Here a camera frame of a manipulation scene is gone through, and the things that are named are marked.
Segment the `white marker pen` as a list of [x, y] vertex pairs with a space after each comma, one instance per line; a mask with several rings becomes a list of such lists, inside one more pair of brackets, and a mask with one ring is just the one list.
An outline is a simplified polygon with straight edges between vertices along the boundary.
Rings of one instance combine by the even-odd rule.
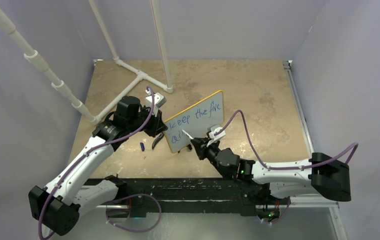
[[182, 129], [182, 132], [189, 138], [194, 139], [189, 133], [187, 133], [185, 130]]

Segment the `yellow framed whiteboard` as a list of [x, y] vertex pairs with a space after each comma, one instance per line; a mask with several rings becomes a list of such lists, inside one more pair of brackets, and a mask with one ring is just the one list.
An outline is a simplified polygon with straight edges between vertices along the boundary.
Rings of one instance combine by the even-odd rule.
[[165, 137], [171, 153], [176, 153], [190, 144], [190, 136], [200, 138], [210, 128], [224, 122], [223, 91], [218, 90], [203, 100], [179, 112], [165, 121]]

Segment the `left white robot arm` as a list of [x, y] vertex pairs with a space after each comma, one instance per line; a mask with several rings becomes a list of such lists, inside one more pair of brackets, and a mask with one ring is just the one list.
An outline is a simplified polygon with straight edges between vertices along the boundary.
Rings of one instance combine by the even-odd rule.
[[108, 176], [88, 189], [82, 186], [98, 166], [119, 146], [138, 132], [155, 137], [167, 129], [159, 108], [166, 102], [160, 93], [146, 97], [146, 105], [134, 96], [125, 96], [99, 123], [77, 157], [44, 187], [34, 186], [29, 194], [33, 218], [38, 220], [39, 239], [63, 236], [77, 223], [79, 217], [96, 206], [142, 198], [144, 193], [131, 194], [127, 183], [117, 176]]

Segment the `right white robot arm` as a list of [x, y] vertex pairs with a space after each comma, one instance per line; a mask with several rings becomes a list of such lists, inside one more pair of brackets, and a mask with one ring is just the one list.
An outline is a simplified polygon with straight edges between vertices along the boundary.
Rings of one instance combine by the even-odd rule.
[[230, 148], [220, 149], [219, 142], [211, 143], [207, 137], [195, 137], [190, 142], [198, 158], [208, 160], [223, 178], [265, 185], [258, 196], [266, 204], [305, 194], [319, 194], [336, 202], [351, 201], [348, 162], [339, 161], [338, 155], [315, 152], [310, 158], [286, 166], [284, 162], [243, 159]]

